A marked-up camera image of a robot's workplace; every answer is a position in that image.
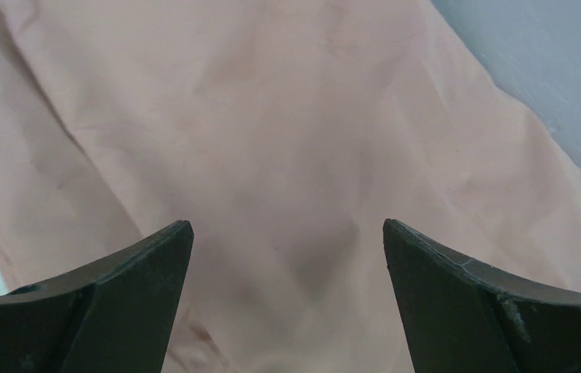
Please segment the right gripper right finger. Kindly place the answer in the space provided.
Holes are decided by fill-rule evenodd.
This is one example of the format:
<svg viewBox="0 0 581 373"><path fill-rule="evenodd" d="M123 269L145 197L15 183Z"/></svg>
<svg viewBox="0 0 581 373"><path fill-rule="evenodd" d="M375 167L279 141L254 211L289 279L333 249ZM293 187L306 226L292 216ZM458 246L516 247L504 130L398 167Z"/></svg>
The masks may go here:
<svg viewBox="0 0 581 373"><path fill-rule="evenodd" d="M581 293L518 277L384 222L417 372L581 372Z"/></svg>

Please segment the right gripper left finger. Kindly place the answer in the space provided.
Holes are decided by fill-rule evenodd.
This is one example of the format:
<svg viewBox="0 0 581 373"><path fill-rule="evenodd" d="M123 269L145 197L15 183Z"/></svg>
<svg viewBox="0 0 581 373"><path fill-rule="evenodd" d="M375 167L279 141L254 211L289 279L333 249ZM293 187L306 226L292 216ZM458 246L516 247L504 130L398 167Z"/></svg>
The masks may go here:
<svg viewBox="0 0 581 373"><path fill-rule="evenodd" d="M193 245L188 221L0 296L0 372L160 372Z"/></svg>

